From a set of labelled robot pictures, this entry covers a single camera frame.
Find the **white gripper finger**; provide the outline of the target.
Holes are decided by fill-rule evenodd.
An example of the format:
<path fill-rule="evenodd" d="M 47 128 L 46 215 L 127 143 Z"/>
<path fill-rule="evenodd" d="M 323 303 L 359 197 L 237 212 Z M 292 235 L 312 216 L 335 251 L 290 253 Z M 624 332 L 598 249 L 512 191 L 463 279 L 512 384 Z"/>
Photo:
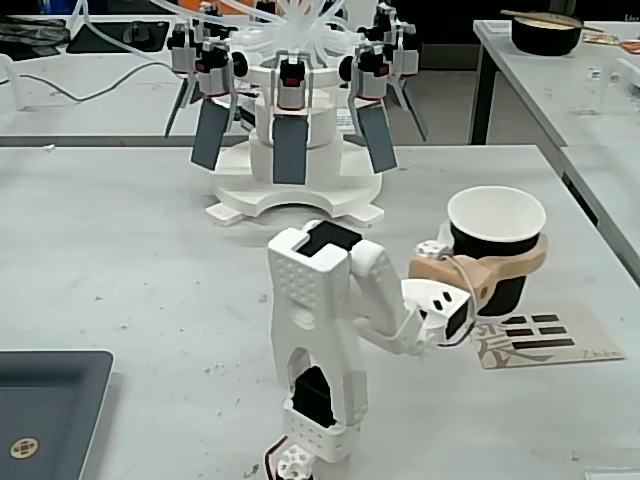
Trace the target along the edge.
<path fill-rule="evenodd" d="M 454 238 L 451 233 L 451 224 L 445 220 L 438 229 L 435 239 L 425 240 L 418 243 L 415 253 L 418 256 L 430 258 L 442 258 L 453 254 Z"/>

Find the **tan gripper body black servo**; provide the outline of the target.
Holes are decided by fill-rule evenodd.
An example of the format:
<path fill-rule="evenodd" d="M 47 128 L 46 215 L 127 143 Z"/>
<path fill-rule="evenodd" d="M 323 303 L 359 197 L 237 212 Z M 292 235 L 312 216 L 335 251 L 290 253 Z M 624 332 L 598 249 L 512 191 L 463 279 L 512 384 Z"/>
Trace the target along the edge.
<path fill-rule="evenodd" d="M 473 316 L 488 303 L 499 280 L 497 256 L 473 259 L 465 255 L 442 258 L 414 255 L 408 267 L 409 278 L 435 280 L 468 292 L 473 300 Z"/>

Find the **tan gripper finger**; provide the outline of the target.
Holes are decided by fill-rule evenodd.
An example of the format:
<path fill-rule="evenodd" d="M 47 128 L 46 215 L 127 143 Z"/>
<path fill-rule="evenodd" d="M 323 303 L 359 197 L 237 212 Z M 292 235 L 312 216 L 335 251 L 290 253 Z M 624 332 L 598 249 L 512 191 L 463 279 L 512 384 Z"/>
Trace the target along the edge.
<path fill-rule="evenodd" d="M 536 244 L 528 251 L 513 256 L 490 256 L 471 264 L 473 276 L 483 279 L 507 280 L 527 276 L 538 270 L 547 258 L 548 239 L 540 234 Z"/>

